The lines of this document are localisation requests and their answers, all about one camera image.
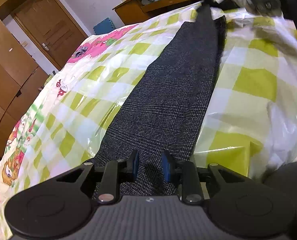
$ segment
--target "wooden desk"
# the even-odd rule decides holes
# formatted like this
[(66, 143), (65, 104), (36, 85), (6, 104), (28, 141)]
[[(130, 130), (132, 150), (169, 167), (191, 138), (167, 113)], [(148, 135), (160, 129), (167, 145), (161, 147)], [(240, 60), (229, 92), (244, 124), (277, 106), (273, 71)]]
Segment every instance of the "wooden desk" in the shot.
[(113, 10), (125, 25), (144, 22), (162, 13), (192, 4), (198, 0), (159, 0), (143, 5), (141, 0), (126, 0)]

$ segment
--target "door handle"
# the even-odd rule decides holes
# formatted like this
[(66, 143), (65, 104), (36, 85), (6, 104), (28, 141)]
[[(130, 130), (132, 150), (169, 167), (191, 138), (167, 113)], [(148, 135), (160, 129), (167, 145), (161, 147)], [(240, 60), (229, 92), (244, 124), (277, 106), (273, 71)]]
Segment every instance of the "door handle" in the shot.
[(42, 44), (42, 46), (44, 47), (44, 49), (46, 50), (46, 51), (49, 51), (50, 49), (46, 46), (46, 45), (48, 45), (49, 43), (47, 43), (47, 44), (45, 44), (45, 43), (43, 43)]

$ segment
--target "checkered tablecloth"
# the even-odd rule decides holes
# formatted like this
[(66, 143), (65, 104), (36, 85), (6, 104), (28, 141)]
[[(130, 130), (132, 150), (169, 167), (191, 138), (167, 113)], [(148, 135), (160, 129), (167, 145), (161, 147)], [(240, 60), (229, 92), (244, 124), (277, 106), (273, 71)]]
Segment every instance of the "checkered tablecloth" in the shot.
[[(8, 198), (97, 153), (125, 99), (182, 23), (194, 21), (196, 6), (139, 24), (96, 60), (67, 65), (45, 86), (34, 103), (42, 107), (30, 109), (43, 121), (27, 146), (18, 179), (0, 202), (0, 239), (11, 236), (3, 213)], [(213, 18), (226, 15), (228, 33), (192, 160), (260, 177), (268, 167), (297, 157), (297, 31), (282, 18), (255, 17), (244, 9), (212, 13)], [(67, 93), (58, 97), (58, 79), (72, 77)]]

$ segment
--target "wooden door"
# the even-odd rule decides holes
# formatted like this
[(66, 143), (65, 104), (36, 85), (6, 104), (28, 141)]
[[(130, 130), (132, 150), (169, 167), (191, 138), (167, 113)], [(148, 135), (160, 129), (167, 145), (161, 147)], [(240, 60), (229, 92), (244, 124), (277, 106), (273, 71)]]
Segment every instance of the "wooden door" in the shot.
[(29, 0), (15, 15), (61, 68), (85, 40), (55, 0)]

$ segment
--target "gray object on bed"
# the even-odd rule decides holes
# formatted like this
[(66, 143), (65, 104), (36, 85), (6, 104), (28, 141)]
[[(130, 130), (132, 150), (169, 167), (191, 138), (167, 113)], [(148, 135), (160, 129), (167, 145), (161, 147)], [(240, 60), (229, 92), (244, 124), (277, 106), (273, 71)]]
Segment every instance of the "gray object on bed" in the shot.
[(97, 155), (88, 160), (105, 166), (139, 150), (135, 183), (123, 195), (173, 194), (163, 180), (161, 153), (188, 160), (193, 152), (218, 74), (224, 48), (225, 17), (215, 21), (208, 5), (195, 23), (185, 22), (161, 55), (148, 66), (109, 125)]

